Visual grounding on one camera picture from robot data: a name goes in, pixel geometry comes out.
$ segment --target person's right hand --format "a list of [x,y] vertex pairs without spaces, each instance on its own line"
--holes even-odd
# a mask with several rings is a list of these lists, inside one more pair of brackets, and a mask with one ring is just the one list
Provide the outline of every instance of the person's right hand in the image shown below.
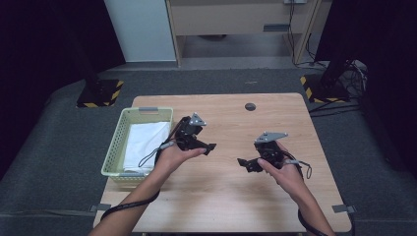
[[[276,143],[279,148],[288,151],[287,148],[285,148],[280,142]],[[277,169],[262,158],[258,159],[258,163],[266,173],[275,179],[276,183],[281,186],[281,188],[287,192],[291,198],[294,199],[302,197],[306,194],[306,191],[309,192],[303,178],[294,164],[284,164],[281,169]]]

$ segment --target wooden table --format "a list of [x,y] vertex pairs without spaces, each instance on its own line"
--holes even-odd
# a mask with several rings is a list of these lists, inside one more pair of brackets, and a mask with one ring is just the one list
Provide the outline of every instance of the wooden table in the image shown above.
[[[248,102],[256,110],[246,110]],[[217,144],[208,156],[188,160],[171,175],[135,232],[305,232],[297,206],[275,181],[265,172],[248,173],[237,162],[258,157],[254,140],[264,131],[288,133],[280,141],[312,165],[313,175],[305,181],[333,230],[350,230],[347,214],[332,210],[342,199],[300,94],[138,96],[133,106],[173,107],[175,122],[198,112],[208,123],[198,139]],[[109,179],[101,203],[116,206],[130,190]]]

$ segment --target floor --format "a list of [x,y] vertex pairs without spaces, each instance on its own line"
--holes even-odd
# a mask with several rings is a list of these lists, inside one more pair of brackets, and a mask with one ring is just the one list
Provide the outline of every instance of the floor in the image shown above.
[[[309,49],[316,52],[320,35],[312,34]],[[310,64],[307,50],[298,67],[322,69]],[[224,70],[224,69],[292,69],[290,49],[284,34],[241,34],[226,37],[187,36],[181,65],[176,62],[128,63],[111,71],[137,70]]]

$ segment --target white cloth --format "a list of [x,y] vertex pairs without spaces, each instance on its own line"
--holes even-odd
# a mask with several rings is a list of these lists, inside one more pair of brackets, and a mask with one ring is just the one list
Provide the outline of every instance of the white cloth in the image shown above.
[[168,138],[169,131],[169,122],[131,125],[123,163],[125,172],[134,171],[148,175],[153,170],[156,152],[142,167],[139,167],[139,162],[159,148]]

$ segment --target forearm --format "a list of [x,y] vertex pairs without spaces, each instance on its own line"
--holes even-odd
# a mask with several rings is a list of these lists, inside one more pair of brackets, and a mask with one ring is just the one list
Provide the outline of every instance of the forearm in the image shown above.
[[323,214],[322,209],[320,208],[310,190],[307,189],[307,187],[302,195],[291,196],[291,198],[298,205],[304,220],[308,224],[327,234],[328,236],[335,235],[330,225],[328,224],[328,220]]
[[[150,199],[169,177],[166,171],[155,168],[145,180],[121,203],[129,204]],[[115,211],[98,223],[90,235],[130,235],[148,205]]]

